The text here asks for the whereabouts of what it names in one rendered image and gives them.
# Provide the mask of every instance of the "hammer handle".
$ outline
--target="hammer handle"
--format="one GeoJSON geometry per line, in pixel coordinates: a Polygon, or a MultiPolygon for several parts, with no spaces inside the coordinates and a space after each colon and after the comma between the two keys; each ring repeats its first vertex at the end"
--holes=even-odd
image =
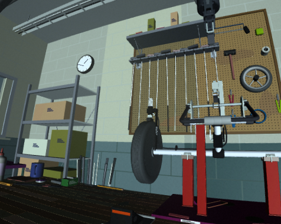
{"type": "Polygon", "coordinates": [[[234,80],[235,80],[235,76],[234,76],[234,69],[233,69],[233,63],[232,63],[232,56],[231,56],[231,54],[229,55],[229,60],[230,60],[230,67],[231,67],[232,79],[234,79],[234,80]]]}

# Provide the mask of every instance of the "ceiling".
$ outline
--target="ceiling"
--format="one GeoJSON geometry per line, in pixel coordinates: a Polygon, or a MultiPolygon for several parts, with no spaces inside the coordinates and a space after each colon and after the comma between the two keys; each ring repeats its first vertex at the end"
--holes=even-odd
{"type": "MultiPolygon", "coordinates": [[[[17,25],[73,0],[17,0],[1,14],[17,25]]],[[[115,0],[32,32],[46,43],[194,0],[115,0]]]]}

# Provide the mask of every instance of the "hammer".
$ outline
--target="hammer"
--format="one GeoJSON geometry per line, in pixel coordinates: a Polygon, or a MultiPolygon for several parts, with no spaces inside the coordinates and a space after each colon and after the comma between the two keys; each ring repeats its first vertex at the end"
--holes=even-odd
{"type": "Polygon", "coordinates": [[[224,56],[229,56],[231,73],[232,73],[232,79],[235,80],[233,63],[232,63],[232,57],[231,57],[232,55],[236,55],[236,50],[224,51],[224,56]]]}

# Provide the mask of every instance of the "pegboard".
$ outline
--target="pegboard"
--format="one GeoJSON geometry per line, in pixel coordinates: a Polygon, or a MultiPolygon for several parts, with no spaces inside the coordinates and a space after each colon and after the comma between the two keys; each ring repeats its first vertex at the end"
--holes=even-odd
{"type": "MultiPolygon", "coordinates": [[[[215,33],[220,32],[220,34],[215,35],[215,42],[218,42],[220,45],[216,59],[212,58],[210,53],[205,53],[197,54],[195,57],[190,55],[159,60],[159,62],[146,62],[142,63],[142,68],[140,69],[135,67],[129,134],[134,134],[139,123],[146,121],[149,97],[153,98],[154,108],[156,108],[157,104],[161,134],[195,134],[195,127],[183,126],[179,122],[179,118],[185,110],[186,103],[190,103],[190,100],[192,100],[193,105],[205,105],[208,100],[210,104],[213,103],[212,82],[217,81],[217,78],[223,82],[225,103],[229,103],[228,95],[231,89],[235,103],[239,103],[240,97],[243,96],[254,110],[261,109],[266,113],[266,121],[261,124],[236,124],[235,127],[228,125],[228,134],[281,133],[281,126],[279,124],[281,113],[278,113],[275,103],[276,94],[281,95],[281,82],[266,10],[262,9],[216,18],[215,27],[226,27],[215,30],[215,33]],[[244,26],[249,28],[250,33],[246,34],[243,29],[237,31],[237,29],[243,28],[242,25],[226,27],[235,24],[244,24],[244,26]],[[257,36],[255,33],[256,28],[263,28],[264,34],[257,36]],[[270,48],[267,56],[261,55],[261,50],[264,46],[270,48]],[[229,56],[224,56],[224,51],[233,49],[236,50],[236,54],[232,55],[235,80],[233,80],[231,75],[229,56]],[[241,85],[240,74],[251,65],[264,66],[271,72],[273,80],[267,90],[253,93],[247,91],[241,85]],[[169,105],[169,117],[167,117],[167,105],[169,105]]],[[[147,55],[167,49],[179,50],[194,44],[199,45],[199,38],[144,48],[142,53],[147,55]]],[[[207,37],[201,38],[201,45],[206,44],[208,44],[207,37]]],[[[134,57],[138,54],[138,50],[134,50],[134,57]]],[[[248,75],[254,76],[255,71],[249,72],[248,75]]],[[[263,76],[264,74],[261,71],[257,71],[257,75],[263,76]]],[[[259,85],[254,82],[251,86],[258,87],[259,85]]],[[[237,117],[241,117],[240,106],[225,107],[226,116],[231,115],[231,109],[234,110],[234,114],[237,117]]],[[[262,121],[264,119],[263,113],[259,111],[257,113],[260,116],[259,121],[262,121]]],[[[248,110],[245,111],[245,115],[250,115],[250,112],[248,110]]],[[[208,108],[194,109],[194,118],[204,118],[206,116],[208,116],[208,108]]],[[[219,116],[218,108],[210,107],[210,116],[219,116]]]]}

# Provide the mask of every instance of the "blue ring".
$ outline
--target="blue ring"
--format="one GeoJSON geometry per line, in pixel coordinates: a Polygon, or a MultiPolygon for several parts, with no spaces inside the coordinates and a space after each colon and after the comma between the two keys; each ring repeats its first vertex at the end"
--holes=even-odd
{"type": "Polygon", "coordinates": [[[261,121],[261,122],[256,122],[256,124],[262,124],[262,123],[265,122],[265,120],[266,120],[266,113],[265,113],[263,110],[261,110],[261,109],[255,109],[255,111],[257,111],[257,110],[261,111],[261,112],[264,114],[264,120],[261,121]]]}

